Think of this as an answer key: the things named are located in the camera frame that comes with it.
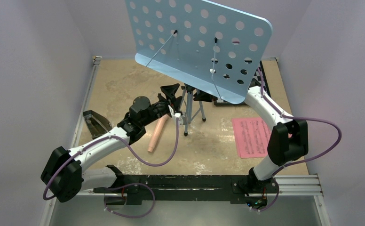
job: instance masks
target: white backdrop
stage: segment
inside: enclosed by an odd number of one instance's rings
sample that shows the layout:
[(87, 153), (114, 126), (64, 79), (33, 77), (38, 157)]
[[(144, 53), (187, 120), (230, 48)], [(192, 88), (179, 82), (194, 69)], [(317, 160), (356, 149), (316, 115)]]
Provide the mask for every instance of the white backdrop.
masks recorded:
[(64, 0), (0, 0), (0, 226), (37, 226), (40, 175), (69, 148), (92, 59)]
[[(365, 225), (365, 0), (313, 0), (279, 65), (292, 112), (343, 132), (334, 150), (308, 164), (332, 225)], [(332, 127), (309, 127), (309, 156), (336, 140)]]
[[(278, 57), (311, 0), (214, 0), (268, 19), (274, 33), (263, 58)], [(124, 0), (66, 0), (91, 53), (105, 58), (133, 58), (135, 44)]]

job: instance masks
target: purple cable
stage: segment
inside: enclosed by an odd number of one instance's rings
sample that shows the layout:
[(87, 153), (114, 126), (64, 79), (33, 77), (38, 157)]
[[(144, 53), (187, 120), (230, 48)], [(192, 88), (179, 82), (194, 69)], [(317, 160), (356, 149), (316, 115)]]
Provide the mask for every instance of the purple cable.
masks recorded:
[[(142, 162), (142, 163), (144, 163), (145, 165), (148, 165), (148, 166), (163, 166), (163, 165), (166, 165), (173, 157), (174, 157), (174, 154), (175, 154), (175, 152), (177, 151), (177, 146), (178, 146), (178, 135), (179, 135), (179, 130), (178, 130), (178, 118), (176, 118), (176, 136), (175, 136), (175, 145), (174, 145), (174, 150), (173, 150), (173, 152), (172, 152), (172, 154), (171, 154), (171, 156), (166, 160), (166, 161), (164, 161), (164, 162), (162, 162), (162, 163), (158, 163), (158, 164), (152, 164), (152, 163), (149, 163), (149, 162), (146, 162), (146, 161), (144, 161), (142, 158), (140, 158), (138, 155), (137, 155), (137, 153), (135, 153), (134, 152), (134, 150), (131, 148), (131, 146), (127, 143), (127, 141), (125, 141), (123, 138), (121, 138), (121, 137), (118, 137), (118, 136), (116, 136), (116, 135), (110, 135), (111, 136), (111, 138), (115, 138), (115, 139), (117, 139), (117, 140), (120, 140), (121, 142), (123, 142), (125, 145), (126, 145), (126, 147), (131, 151), (131, 153), (140, 161), (140, 162)], [(66, 160), (66, 162), (64, 162), (59, 168), (58, 168), (58, 170), (53, 174), (53, 176), (51, 177), (51, 179), (48, 181), (48, 183), (47, 183), (47, 185), (46, 185), (46, 187), (45, 187), (45, 189), (44, 189), (44, 194), (43, 194), (43, 199), (44, 200), (50, 200), (50, 199), (53, 199), (53, 198), (55, 198), (55, 195), (52, 195), (52, 196), (50, 196), (50, 197), (47, 197), (47, 192), (48, 192), (48, 190), (49, 190), (49, 187), (51, 186), (51, 184), (52, 184), (52, 182), (54, 181), (54, 179), (56, 178), (56, 176), (58, 176), (58, 174), (66, 167), (66, 165), (67, 164), (69, 164), (70, 163), (70, 161), (72, 161), (74, 158), (76, 158), (79, 154), (82, 154), (83, 152), (85, 152), (87, 149), (89, 149), (90, 147), (92, 147), (92, 146), (94, 146), (94, 145), (96, 145), (96, 144), (98, 144), (99, 142), (101, 142), (101, 141), (104, 141), (104, 140), (109, 140), (109, 137), (103, 137), (103, 138), (101, 138), (101, 139), (96, 139), (96, 140), (94, 140), (94, 142), (92, 142), (92, 143), (90, 143), (90, 144), (88, 144), (87, 146), (83, 146), (83, 148), (82, 148), (82, 151), (77, 151), (73, 156), (71, 156), (68, 160)], [(151, 193), (152, 193), (152, 195), (153, 195), (153, 198), (154, 198), (154, 201), (155, 201), (155, 195), (153, 194), (153, 191), (147, 186), (147, 185), (143, 185), (143, 186), (145, 186), (146, 188), (148, 188), (150, 191), (151, 191)]]
[(104, 198), (103, 199), (103, 205), (105, 206), (105, 210), (109, 211), (110, 213), (113, 213), (113, 214), (116, 214), (118, 216), (121, 216), (121, 217), (124, 217), (124, 218), (142, 218), (146, 215), (148, 215), (152, 210), (153, 210), (153, 207), (155, 207), (155, 194), (154, 192), (152, 191), (152, 189), (145, 185), (145, 184), (142, 184), (142, 183), (131, 183), (131, 184), (128, 184), (128, 185), (124, 185), (124, 186), (121, 186), (121, 187), (116, 187), (116, 188), (108, 188), (108, 190), (112, 191), (112, 190), (119, 190), (119, 189), (122, 189), (122, 188), (125, 188), (125, 187), (129, 187), (129, 186), (132, 186), (132, 185), (141, 185), (141, 186), (144, 186), (146, 187), (152, 194), (152, 198), (153, 198), (153, 202), (152, 202), (152, 205), (151, 207), (149, 208), (149, 210), (141, 215), (136, 215), (136, 216), (130, 216), (130, 215), (126, 215), (126, 214), (122, 214), (122, 213), (118, 213), (118, 212), (114, 212), (113, 210), (109, 209), (108, 206), (106, 205), (106, 199)]
[[(261, 84), (261, 87), (260, 87), (260, 92), (262, 94), (262, 97), (264, 98), (264, 100), (276, 111), (278, 112), (278, 114), (280, 114), (282, 117), (286, 118), (286, 119), (293, 119), (293, 120), (306, 120), (306, 121), (317, 121), (317, 122), (322, 122), (322, 123), (326, 123), (326, 124), (329, 124), (333, 127), (335, 127), (335, 129), (338, 131), (338, 138), (336, 139), (335, 143), (333, 143), (328, 149), (326, 149), (325, 151), (321, 152), (320, 154), (314, 156), (314, 157), (311, 157), (311, 158), (308, 158), (308, 159), (305, 159), (305, 160), (300, 160), (300, 161), (295, 161), (295, 162), (291, 162), (291, 163), (288, 163), (288, 164), (285, 164), (283, 167), (280, 167), (277, 171), (275, 171), (272, 175), (275, 176), (277, 173), (279, 173), (284, 167), (288, 167), (288, 166), (293, 166), (293, 165), (296, 165), (296, 164), (300, 164), (300, 163), (304, 163), (304, 162), (308, 162), (308, 161), (312, 161), (312, 160), (315, 160), (315, 159), (318, 159), (319, 157), (327, 154), (328, 152), (330, 152), (332, 149), (334, 149), (339, 143), (340, 141), (342, 140), (342, 131), (341, 129), (338, 127), (338, 125), (336, 125), (335, 123), (331, 122), (331, 121), (328, 121), (328, 120), (324, 120), (324, 119), (317, 119), (317, 118), (308, 118), (308, 117), (295, 117), (295, 116), (288, 116), (288, 115), (284, 115), (282, 114), (282, 111), (280, 111), (268, 98), (267, 96), (263, 95), (264, 93), (264, 89), (263, 89), (263, 86), (264, 86), (264, 78), (263, 78), (263, 73), (259, 70), (259, 68), (257, 68), (257, 72), (259, 72), (260, 74), (260, 79), (262, 80), (262, 84)], [(273, 205), (275, 203), (275, 201), (277, 200), (278, 198), (278, 194), (279, 194), (279, 186), (278, 186), (278, 192), (277, 192), (277, 195), (275, 196), (274, 200), (264, 209), (260, 210), (260, 211), (264, 211), (266, 209), (268, 209), (271, 205)]]

